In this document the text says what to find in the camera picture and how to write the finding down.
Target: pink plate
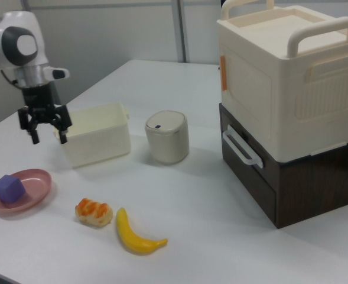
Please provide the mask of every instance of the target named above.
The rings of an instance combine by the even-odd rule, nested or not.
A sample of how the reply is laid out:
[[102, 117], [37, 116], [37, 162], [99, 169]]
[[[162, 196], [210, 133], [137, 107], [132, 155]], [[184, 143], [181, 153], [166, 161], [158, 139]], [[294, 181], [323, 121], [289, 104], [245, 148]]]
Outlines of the pink plate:
[[16, 212], [32, 207], [43, 200], [51, 188], [51, 176], [45, 170], [22, 170], [13, 173], [11, 176], [16, 176], [21, 180], [25, 188], [25, 194], [15, 203], [0, 201], [0, 211]]

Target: white storage box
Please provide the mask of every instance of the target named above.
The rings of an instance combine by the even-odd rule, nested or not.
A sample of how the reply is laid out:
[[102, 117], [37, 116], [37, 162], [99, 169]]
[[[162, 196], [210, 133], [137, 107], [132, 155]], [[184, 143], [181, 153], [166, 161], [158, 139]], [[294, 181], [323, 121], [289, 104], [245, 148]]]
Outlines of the white storage box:
[[218, 20], [222, 105], [278, 162], [348, 143], [348, 17], [293, 6]]
[[[131, 151], [128, 112], [116, 102], [71, 112], [73, 123], [62, 144], [73, 167], [118, 157]], [[54, 134], [59, 139], [58, 131]]]

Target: purple cube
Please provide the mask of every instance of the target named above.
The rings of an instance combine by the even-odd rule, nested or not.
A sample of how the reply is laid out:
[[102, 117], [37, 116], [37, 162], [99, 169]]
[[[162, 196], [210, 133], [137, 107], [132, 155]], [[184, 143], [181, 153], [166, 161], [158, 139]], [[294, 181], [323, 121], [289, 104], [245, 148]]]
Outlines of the purple cube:
[[15, 203], [25, 194], [21, 180], [15, 176], [5, 175], [0, 179], [0, 200]]

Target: yellow banana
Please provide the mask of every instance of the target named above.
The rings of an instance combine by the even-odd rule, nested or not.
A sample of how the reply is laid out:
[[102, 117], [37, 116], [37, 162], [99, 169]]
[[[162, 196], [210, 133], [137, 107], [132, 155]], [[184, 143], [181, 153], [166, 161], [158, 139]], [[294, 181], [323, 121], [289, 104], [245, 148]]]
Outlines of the yellow banana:
[[120, 208], [116, 214], [116, 225], [119, 231], [119, 235], [124, 244], [131, 250], [137, 253], [152, 253], [154, 250], [165, 246], [167, 239], [154, 241], [146, 238], [141, 238], [136, 235], [128, 222], [128, 215], [124, 208]]

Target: toy bread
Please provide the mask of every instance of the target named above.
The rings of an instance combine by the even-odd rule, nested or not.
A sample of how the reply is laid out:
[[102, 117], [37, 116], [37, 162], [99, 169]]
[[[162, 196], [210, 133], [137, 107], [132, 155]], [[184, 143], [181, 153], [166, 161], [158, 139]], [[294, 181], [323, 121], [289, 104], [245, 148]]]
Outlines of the toy bread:
[[113, 218], [112, 208], [107, 203], [99, 203], [88, 198], [83, 198], [75, 206], [75, 215], [81, 222], [95, 226], [104, 226]]

